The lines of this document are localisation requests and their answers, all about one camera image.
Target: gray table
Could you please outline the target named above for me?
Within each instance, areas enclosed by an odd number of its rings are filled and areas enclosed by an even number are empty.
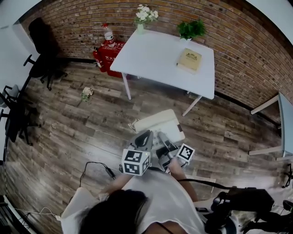
[[[279,92],[277,96],[273,97],[256,109],[252,110],[251,114],[255,114],[263,110],[264,108],[268,107],[276,101],[279,102],[280,107],[282,144],[280,146],[268,149],[249,151],[249,155],[267,154],[271,152],[282,151],[282,157],[276,158],[276,160],[293,159],[293,156],[286,157],[286,153],[293,154],[293,105],[288,101],[288,99]]]

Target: red box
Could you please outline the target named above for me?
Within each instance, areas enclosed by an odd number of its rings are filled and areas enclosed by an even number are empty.
[[[125,45],[125,42],[115,41],[115,45],[114,46],[112,46],[112,45],[113,44],[108,45],[107,43],[104,43],[104,45],[102,45],[98,49],[98,52],[102,57],[102,60],[105,64],[108,75],[122,78],[121,72],[116,72],[116,71],[110,70],[110,66],[113,63],[114,59],[119,54],[120,50]]]

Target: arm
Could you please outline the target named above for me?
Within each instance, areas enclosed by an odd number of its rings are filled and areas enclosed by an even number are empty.
[[[168,166],[168,168],[170,169],[171,176],[173,176],[177,181],[182,180],[182,179],[186,179],[186,176],[185,176],[182,168],[180,167],[177,158],[173,158],[171,160],[171,163]],[[191,200],[193,202],[198,202],[197,194],[196,194],[194,188],[192,187],[192,185],[190,184],[190,182],[189,181],[181,181],[179,183],[187,191]]]
[[[111,184],[106,186],[101,191],[101,193],[111,194],[112,192],[114,192],[116,190],[122,189],[132,177],[133,177],[133,175],[128,175],[128,174],[119,175]]]

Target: yellow book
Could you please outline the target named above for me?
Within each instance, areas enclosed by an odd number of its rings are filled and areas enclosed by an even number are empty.
[[[201,55],[191,49],[185,48],[182,52],[177,67],[180,67],[192,74],[195,74],[201,63]]]

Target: black office chair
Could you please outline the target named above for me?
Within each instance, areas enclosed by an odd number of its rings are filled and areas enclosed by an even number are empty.
[[[24,106],[24,102],[18,100],[12,100],[8,95],[6,98],[0,93],[0,98],[3,102],[9,107],[9,114],[4,114],[3,109],[0,113],[0,121],[2,117],[6,117],[7,121],[5,124],[5,135],[10,138],[12,142],[15,142],[17,138],[17,134],[20,131],[19,137],[23,138],[22,133],[24,132],[25,138],[28,145],[33,145],[28,141],[27,127],[37,126],[41,127],[40,124],[32,124],[30,121],[30,116],[32,113],[36,111],[35,108],[31,108],[27,115],[25,115],[26,109]]]
[[[51,90],[50,82],[52,75],[59,74],[67,75],[65,72],[57,70],[56,56],[59,52],[59,47],[50,31],[50,26],[46,25],[41,18],[37,18],[31,22],[28,27],[30,36],[35,44],[37,52],[40,54],[36,61],[31,60],[30,55],[23,66],[28,62],[33,64],[32,69],[29,72],[29,77],[21,90],[21,95],[24,92],[30,78],[41,78],[41,82],[44,83],[44,78],[47,77],[47,88]]]
[[[288,164],[287,166],[289,166],[289,172],[288,173],[284,173],[286,176],[288,176],[288,180],[286,182],[286,184],[284,186],[282,186],[282,188],[286,188],[290,185],[291,180],[293,180],[293,173],[292,173],[292,168],[291,168],[291,164]]]

